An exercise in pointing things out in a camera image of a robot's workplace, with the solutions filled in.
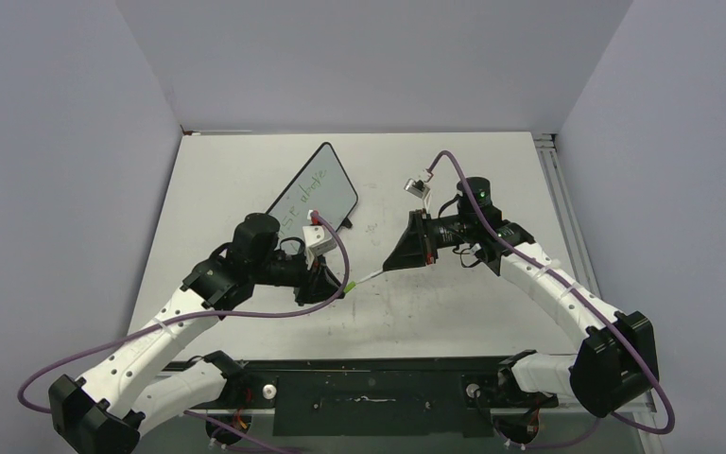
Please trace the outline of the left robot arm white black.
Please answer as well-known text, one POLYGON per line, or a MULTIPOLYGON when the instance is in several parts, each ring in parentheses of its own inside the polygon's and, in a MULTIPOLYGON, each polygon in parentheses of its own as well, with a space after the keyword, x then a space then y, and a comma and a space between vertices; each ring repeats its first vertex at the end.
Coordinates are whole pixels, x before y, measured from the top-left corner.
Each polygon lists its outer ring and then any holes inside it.
POLYGON ((253 213, 231 241, 218 246, 182 280, 143 328, 107 346, 109 355, 77 378, 62 375, 48 390, 54 430, 77 453, 131 453, 167 420, 202 403, 236 405, 244 393, 242 368, 221 351, 205 355, 183 372, 159 373, 186 346, 218 322, 241 317, 239 306, 258 286, 293 288, 296 316, 343 295, 348 280, 328 269, 325 254, 349 255, 335 229, 317 211, 302 230, 302 249, 280 249, 280 223, 253 213))

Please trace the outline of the aluminium rail right side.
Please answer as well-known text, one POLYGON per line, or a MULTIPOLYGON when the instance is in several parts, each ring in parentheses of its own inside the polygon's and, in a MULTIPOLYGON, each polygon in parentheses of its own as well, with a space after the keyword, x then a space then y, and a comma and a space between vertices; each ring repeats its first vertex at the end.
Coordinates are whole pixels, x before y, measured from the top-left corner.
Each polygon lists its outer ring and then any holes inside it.
POLYGON ((571 275, 597 298, 601 298, 602 293, 564 178, 555 138, 556 135, 552 133, 532 135, 573 268, 571 275))

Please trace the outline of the silver marker pen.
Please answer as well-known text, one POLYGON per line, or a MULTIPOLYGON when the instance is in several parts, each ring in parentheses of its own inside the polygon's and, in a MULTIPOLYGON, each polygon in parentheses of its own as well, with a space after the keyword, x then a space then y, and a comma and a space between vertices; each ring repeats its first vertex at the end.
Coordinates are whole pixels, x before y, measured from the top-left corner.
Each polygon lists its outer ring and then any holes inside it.
POLYGON ((368 281, 370 281, 370 280, 372 280, 372 279, 374 279, 374 278, 376 278, 376 277, 378 277, 378 276, 382 275, 383 273, 384 273, 384 271, 383 271, 382 269, 381 269, 381 270, 377 270, 377 271, 373 271, 373 272, 371 272, 371 273, 367 274, 366 276, 364 276, 364 277, 362 277, 362 278, 359 278, 359 279, 357 279, 357 280, 355 281, 355 283, 356 283, 357 285, 360 285, 360 284, 366 283, 366 282, 368 282, 368 281))

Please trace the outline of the black framed small whiteboard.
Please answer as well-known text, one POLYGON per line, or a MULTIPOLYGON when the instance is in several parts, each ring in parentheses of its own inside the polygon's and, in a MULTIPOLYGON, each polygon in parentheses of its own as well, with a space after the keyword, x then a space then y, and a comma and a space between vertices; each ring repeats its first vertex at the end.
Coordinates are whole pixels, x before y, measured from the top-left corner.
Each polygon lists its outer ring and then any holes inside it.
POLYGON ((351 229, 351 214, 359 196, 336 151, 322 143, 269 207, 280 223, 279 237, 302 236, 316 210, 337 231, 351 229))

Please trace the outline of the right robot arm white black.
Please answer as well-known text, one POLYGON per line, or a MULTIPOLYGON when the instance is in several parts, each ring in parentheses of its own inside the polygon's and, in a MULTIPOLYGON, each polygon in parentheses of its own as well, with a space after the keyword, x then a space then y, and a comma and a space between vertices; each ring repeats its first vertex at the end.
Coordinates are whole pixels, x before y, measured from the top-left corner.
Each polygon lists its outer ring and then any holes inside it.
POLYGON ((504 402, 520 405, 540 393, 565 396, 605 417, 651 389, 659 371, 646 316, 603 302, 555 264, 529 232, 503 218, 488 179, 458 183, 452 203, 452 216, 410 212, 383 271, 433 265, 441 249, 464 248, 477 264, 522 290, 578 349, 569 355, 526 351, 504 361, 496 380, 504 402))

